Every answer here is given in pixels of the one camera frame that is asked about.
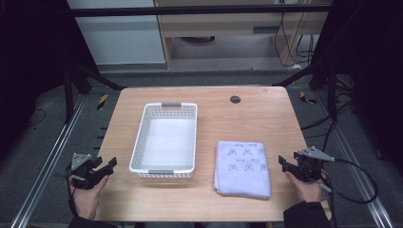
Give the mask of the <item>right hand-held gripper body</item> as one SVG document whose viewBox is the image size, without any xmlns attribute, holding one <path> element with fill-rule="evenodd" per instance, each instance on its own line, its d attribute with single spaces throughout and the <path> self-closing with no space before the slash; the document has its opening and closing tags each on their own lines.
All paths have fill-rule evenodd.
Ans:
<svg viewBox="0 0 403 228">
<path fill-rule="evenodd" d="M 298 171 L 294 176 L 300 181 L 310 182 L 321 179 L 322 163 L 334 162 L 336 159 L 316 147 L 308 147 L 297 151 L 303 156 L 302 161 L 297 161 Z"/>
</svg>

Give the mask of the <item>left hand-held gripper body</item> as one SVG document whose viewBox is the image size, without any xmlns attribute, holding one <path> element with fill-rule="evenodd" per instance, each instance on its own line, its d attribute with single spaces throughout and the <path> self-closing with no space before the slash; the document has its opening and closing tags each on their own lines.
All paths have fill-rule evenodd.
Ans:
<svg viewBox="0 0 403 228">
<path fill-rule="evenodd" d="M 76 188 L 91 189 L 100 182 L 95 175 L 96 168 L 92 167 L 94 159 L 91 154 L 73 154 L 69 173 Z"/>
</svg>

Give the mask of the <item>person's right hand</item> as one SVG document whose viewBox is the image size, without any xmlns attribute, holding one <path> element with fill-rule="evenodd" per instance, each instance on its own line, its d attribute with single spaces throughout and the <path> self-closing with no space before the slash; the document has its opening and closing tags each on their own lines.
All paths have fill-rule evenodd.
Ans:
<svg viewBox="0 0 403 228">
<path fill-rule="evenodd" d="M 303 182 L 297 179 L 292 173 L 286 172 L 285 176 L 296 187 L 297 195 L 300 200 L 306 202 L 322 202 L 323 189 L 320 186 L 321 181 Z"/>
</svg>

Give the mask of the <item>person's left hand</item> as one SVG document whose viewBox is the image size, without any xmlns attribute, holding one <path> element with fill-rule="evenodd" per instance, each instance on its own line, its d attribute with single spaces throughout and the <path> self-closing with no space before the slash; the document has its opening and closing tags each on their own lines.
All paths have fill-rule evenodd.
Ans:
<svg viewBox="0 0 403 228">
<path fill-rule="evenodd" d="M 98 184 L 91 189 L 79 189 L 69 181 L 69 188 L 75 204 L 77 215 L 83 219 L 94 220 L 102 190 L 108 182 L 108 176 L 104 176 Z"/>
</svg>

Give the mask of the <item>folded light purple towel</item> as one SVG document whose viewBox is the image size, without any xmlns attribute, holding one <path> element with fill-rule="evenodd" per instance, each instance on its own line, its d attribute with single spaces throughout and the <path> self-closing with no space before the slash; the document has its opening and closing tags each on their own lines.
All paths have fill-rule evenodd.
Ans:
<svg viewBox="0 0 403 228">
<path fill-rule="evenodd" d="M 214 188 L 225 196 L 268 200 L 271 186 L 264 145 L 218 142 Z"/>
</svg>

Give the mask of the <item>yellow black hazard tape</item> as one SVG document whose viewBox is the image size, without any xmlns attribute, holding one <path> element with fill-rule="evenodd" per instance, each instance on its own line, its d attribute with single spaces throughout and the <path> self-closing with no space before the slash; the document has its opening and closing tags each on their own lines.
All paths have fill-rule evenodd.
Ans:
<svg viewBox="0 0 403 228">
<path fill-rule="evenodd" d="M 308 99 L 303 91 L 299 92 L 299 99 L 307 104 L 317 104 L 317 101 L 315 99 Z"/>
<path fill-rule="evenodd" d="M 107 98 L 108 98 L 108 94 L 103 94 L 102 96 L 101 96 L 101 98 L 100 98 L 100 100 L 99 100 L 99 103 L 97 104 L 97 110 L 102 110 L 103 109 L 103 107 L 104 107 L 104 105 L 105 105 L 105 103 L 106 103 L 106 100 L 107 100 Z"/>
</svg>

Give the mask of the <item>white perforated plastic basket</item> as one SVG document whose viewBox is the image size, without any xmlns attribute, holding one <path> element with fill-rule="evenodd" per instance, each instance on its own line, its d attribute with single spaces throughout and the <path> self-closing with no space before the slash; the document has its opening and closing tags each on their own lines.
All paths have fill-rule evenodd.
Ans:
<svg viewBox="0 0 403 228">
<path fill-rule="evenodd" d="M 197 125 L 196 104 L 146 104 L 129 170 L 143 179 L 192 179 Z"/>
</svg>

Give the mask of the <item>black metal stand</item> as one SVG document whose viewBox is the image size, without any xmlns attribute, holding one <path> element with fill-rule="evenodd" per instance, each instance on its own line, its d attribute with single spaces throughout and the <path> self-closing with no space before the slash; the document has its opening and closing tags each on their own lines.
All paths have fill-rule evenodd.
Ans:
<svg viewBox="0 0 403 228">
<path fill-rule="evenodd" d="M 306 76 L 312 74 L 313 77 L 309 83 L 309 87 L 312 90 L 317 90 L 327 85 L 327 109 L 333 120 L 336 119 L 336 69 L 331 62 L 317 61 L 310 64 L 308 67 L 295 73 L 288 79 L 285 79 L 279 83 L 274 84 L 274 86 L 286 87 L 292 82 L 295 82 Z"/>
<path fill-rule="evenodd" d="M 69 123 L 74 114 L 73 88 L 76 87 L 80 94 L 88 94 L 91 91 L 91 85 L 86 79 L 87 77 L 113 89 L 123 90 L 124 87 L 117 85 L 107 78 L 104 78 L 99 72 L 90 70 L 84 66 L 69 65 L 64 72 L 64 89 L 66 104 L 65 123 Z"/>
</svg>

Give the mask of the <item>black curtain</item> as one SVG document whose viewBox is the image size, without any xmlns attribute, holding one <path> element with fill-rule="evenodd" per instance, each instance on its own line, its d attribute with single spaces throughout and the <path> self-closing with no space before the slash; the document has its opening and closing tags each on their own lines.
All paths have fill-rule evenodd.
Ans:
<svg viewBox="0 0 403 228">
<path fill-rule="evenodd" d="M 314 60 L 354 81 L 381 153 L 403 175 L 403 0 L 332 0 Z"/>
<path fill-rule="evenodd" d="M 42 93 L 64 83 L 68 60 L 97 71 L 67 0 L 0 0 L 0 161 L 10 154 Z"/>
</svg>

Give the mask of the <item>white cabinet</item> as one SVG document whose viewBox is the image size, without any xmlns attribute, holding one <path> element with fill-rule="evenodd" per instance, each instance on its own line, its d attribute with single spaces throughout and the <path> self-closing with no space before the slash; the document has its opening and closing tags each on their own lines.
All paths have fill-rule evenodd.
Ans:
<svg viewBox="0 0 403 228">
<path fill-rule="evenodd" d="M 154 7 L 153 0 L 67 0 L 72 10 Z M 164 64 L 163 44 L 155 15 L 77 17 L 98 66 Z"/>
</svg>

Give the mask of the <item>light wooden desk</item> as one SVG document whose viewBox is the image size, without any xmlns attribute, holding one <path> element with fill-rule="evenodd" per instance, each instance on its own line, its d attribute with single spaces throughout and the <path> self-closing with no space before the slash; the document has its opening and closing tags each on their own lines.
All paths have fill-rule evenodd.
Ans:
<svg viewBox="0 0 403 228">
<path fill-rule="evenodd" d="M 333 0 L 153 0 L 157 7 L 226 5 L 308 5 L 330 4 Z M 319 35 L 327 12 L 277 12 L 160 15 L 166 43 L 179 37 L 269 35 L 284 65 L 297 59 L 297 41 L 303 35 Z"/>
</svg>

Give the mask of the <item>black horizontal bar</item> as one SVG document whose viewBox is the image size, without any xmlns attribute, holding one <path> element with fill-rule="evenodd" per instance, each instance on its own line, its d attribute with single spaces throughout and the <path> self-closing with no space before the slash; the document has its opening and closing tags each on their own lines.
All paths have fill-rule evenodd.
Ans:
<svg viewBox="0 0 403 228">
<path fill-rule="evenodd" d="M 146 15 L 192 15 L 192 14 L 233 14 L 233 13 L 277 13 L 277 12 L 324 12 L 333 8 L 332 4 L 308 5 L 242 5 L 242 6 L 188 6 L 157 8 L 121 9 L 70 9 L 75 17 L 98 16 L 146 16 Z"/>
</svg>

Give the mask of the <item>aluminium floor rail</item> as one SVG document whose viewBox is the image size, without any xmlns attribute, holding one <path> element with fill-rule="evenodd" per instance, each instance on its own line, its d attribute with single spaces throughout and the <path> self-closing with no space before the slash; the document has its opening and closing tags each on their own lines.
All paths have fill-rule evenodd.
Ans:
<svg viewBox="0 0 403 228">
<path fill-rule="evenodd" d="M 368 207 L 377 228 L 395 228 L 389 213 L 378 196 L 374 179 L 368 172 L 364 171 L 352 147 L 349 145 L 346 136 L 334 119 L 331 120 L 331 126 L 326 137 L 335 139 L 336 145 L 341 153 L 340 162 L 344 162 L 348 165 L 348 169 L 361 196 L 360 204 Z"/>
<path fill-rule="evenodd" d="M 34 184 L 32 185 L 29 191 L 29 194 L 27 195 L 26 199 L 24 200 L 24 203 L 22 204 L 18 213 L 11 222 L 10 228 L 26 228 L 31 215 L 45 190 L 45 187 L 54 170 L 54 167 L 58 162 L 66 146 L 67 140 L 75 124 L 77 123 L 77 120 L 82 112 L 85 101 L 86 101 L 85 95 L 78 96 L 76 104 L 73 107 L 72 117 L 67 123 L 63 125 L 63 128 L 55 144 L 52 146 L 40 173 L 38 174 Z"/>
</svg>

